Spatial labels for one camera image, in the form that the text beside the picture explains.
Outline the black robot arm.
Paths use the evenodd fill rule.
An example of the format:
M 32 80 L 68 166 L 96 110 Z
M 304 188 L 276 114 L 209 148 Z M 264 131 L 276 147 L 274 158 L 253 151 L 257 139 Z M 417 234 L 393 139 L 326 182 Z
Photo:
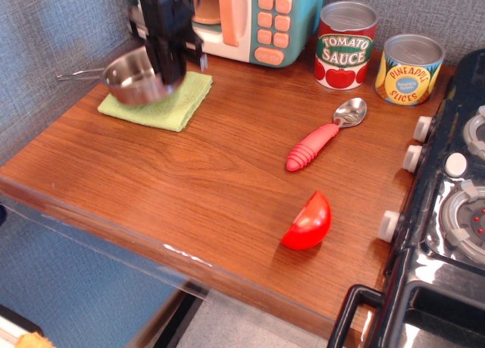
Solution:
M 194 0 L 138 0 L 128 10 L 130 32 L 145 40 L 150 64 L 166 85 L 185 77 L 187 61 L 207 66 L 194 15 Z

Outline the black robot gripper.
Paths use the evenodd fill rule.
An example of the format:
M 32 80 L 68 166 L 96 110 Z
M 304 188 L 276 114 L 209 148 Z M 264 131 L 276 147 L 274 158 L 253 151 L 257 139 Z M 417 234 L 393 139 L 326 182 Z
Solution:
M 202 0 L 139 0 L 146 28 L 145 47 L 155 74 L 174 84 L 186 74 L 191 61 L 201 70 L 208 66 L 202 39 L 192 27 L 195 9 Z

